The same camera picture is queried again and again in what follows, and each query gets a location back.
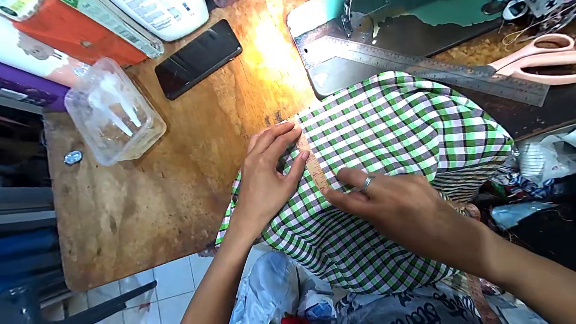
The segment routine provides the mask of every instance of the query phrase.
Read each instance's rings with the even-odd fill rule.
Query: white tile floor
[[[262,244],[252,247],[244,267],[242,277],[248,275],[256,259],[270,251]],[[69,315],[74,315],[88,307],[119,296],[153,280],[158,282],[156,289],[144,293],[127,303],[127,309],[101,321],[102,324],[178,324],[188,303],[210,266],[212,258],[202,258],[197,254],[180,258],[135,275],[110,282],[103,286],[79,293],[67,299]],[[52,316],[60,316],[59,308]]]

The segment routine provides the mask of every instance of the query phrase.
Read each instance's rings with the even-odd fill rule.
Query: plaid cloth
[[[343,167],[388,175],[424,175],[455,201],[471,198],[503,163],[513,143],[475,103],[436,82],[388,71],[336,92],[297,118],[333,189]],[[279,169],[288,173],[296,147]],[[216,243],[228,228],[240,191],[232,188]],[[408,252],[366,221],[330,205],[308,170],[297,192],[262,232],[265,244],[283,251],[320,278],[357,293],[394,293],[456,272]]]

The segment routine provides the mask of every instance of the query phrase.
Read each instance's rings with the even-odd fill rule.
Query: black smartphone
[[[154,71],[166,98],[174,100],[242,53],[225,19],[160,63]]]

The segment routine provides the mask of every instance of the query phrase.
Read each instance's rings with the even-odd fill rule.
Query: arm
[[[292,197],[309,152],[301,152],[288,175],[276,171],[282,152],[302,131],[293,123],[254,135],[242,166],[240,195],[220,249],[194,293],[182,323],[228,323],[252,243]]]
[[[371,175],[366,194],[332,189],[323,194],[413,253],[500,285],[549,322],[576,321],[576,272],[458,214],[423,176]],[[359,169],[338,172],[339,181],[355,187],[362,187],[367,176]]]

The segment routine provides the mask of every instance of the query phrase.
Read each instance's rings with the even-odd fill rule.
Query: orange box
[[[45,0],[34,16],[12,24],[30,37],[90,65],[102,56],[119,65],[134,65],[147,58],[120,36],[61,0]]]

